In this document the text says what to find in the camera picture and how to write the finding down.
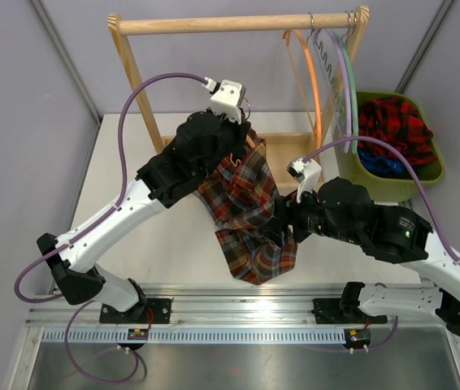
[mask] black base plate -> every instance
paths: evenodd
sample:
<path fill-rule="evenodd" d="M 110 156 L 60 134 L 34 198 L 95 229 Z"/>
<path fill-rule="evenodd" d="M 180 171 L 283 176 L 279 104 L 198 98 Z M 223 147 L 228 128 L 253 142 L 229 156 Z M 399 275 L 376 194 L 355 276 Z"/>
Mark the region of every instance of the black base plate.
<path fill-rule="evenodd" d="M 166 324 L 171 322 L 172 300 L 166 298 L 147 298 L 147 307 L 143 315 L 134 321 L 129 321 L 126 317 L 120 315 L 118 311 L 108 305 L 102 305 L 100 311 L 100 323 L 149 323 L 147 320 L 147 310 L 152 310 L 152 324 Z"/>
<path fill-rule="evenodd" d="M 387 323 L 387 316 L 379 315 L 377 317 L 370 317 L 365 315 L 348 315 L 344 316 L 344 313 L 339 307 L 341 302 L 340 298 L 317 298 L 313 300 L 313 314 L 315 315 L 315 321 L 318 324 L 323 325 L 336 325 L 344 323 L 358 323 L 365 324 L 366 319 L 369 319 L 371 323 Z"/>

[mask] blue cloth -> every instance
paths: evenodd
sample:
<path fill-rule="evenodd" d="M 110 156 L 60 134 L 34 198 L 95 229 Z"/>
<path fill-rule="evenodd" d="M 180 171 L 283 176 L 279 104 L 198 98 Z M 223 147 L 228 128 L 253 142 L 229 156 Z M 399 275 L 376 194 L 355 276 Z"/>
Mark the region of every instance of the blue cloth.
<path fill-rule="evenodd" d="M 406 170 L 400 160 L 375 156 L 368 150 L 358 148 L 358 156 L 362 165 L 375 175 L 401 175 Z"/>

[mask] red and black plaid cloth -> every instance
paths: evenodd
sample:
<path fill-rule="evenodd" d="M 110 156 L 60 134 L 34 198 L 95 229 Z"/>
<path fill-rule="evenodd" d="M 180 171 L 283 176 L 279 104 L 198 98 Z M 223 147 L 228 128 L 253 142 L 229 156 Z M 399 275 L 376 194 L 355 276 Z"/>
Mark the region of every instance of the red and black plaid cloth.
<path fill-rule="evenodd" d="M 258 233 L 279 191 L 266 163 L 266 142 L 254 130 L 248 135 L 255 148 L 246 145 L 237 167 L 226 157 L 194 194 L 221 228 L 215 235 L 233 277 L 262 284 L 295 267 L 297 243 L 291 236 L 280 248 Z"/>
<path fill-rule="evenodd" d="M 432 131 L 419 118 L 418 110 L 401 97 L 364 103 L 358 114 L 358 133 L 387 142 L 403 154 L 410 165 L 423 165 L 437 160 L 428 145 Z M 361 141 L 358 146 L 374 155 L 396 158 L 382 146 Z"/>

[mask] red plaid cloth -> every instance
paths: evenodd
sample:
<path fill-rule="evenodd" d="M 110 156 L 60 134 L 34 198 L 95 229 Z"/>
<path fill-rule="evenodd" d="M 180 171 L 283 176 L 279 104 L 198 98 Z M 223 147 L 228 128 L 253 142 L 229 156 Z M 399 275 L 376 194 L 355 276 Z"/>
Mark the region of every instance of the red plaid cloth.
<path fill-rule="evenodd" d="M 423 165 L 437 160 L 428 145 L 432 131 L 419 118 L 418 110 L 401 97 L 364 103 L 360 108 L 358 126 L 361 136 L 387 142 L 403 154 L 410 165 Z M 374 155 L 396 158 L 382 146 L 362 141 L 358 146 Z"/>
<path fill-rule="evenodd" d="M 291 236 L 282 248 L 258 233 L 273 213 L 279 195 L 266 163 L 266 142 L 254 130 L 248 135 L 256 147 L 234 167 L 226 157 L 194 194 L 210 211 L 215 233 L 233 277 L 262 284 L 295 267 L 297 243 Z"/>

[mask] gray floor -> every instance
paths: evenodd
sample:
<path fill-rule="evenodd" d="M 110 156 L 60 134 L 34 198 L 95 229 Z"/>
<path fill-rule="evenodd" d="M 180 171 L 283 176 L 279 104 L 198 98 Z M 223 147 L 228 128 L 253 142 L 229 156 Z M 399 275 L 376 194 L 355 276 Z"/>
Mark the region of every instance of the gray floor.
<path fill-rule="evenodd" d="M 375 343 L 386 335 L 385 330 L 380 330 Z M 132 358 L 120 352 L 91 362 L 91 357 L 105 348 L 105 344 L 72 345 L 76 360 L 91 374 L 105 379 L 127 375 L 133 367 Z M 386 348 L 368 354 L 336 353 L 341 348 L 335 345 L 149 344 L 139 350 L 146 364 L 146 379 L 143 380 L 145 370 L 140 368 L 130 383 L 115 388 L 460 389 L 445 334 L 437 329 L 400 329 Z M 62 344 L 41 345 L 34 373 L 31 390 L 113 388 L 93 383 L 74 372 Z"/>

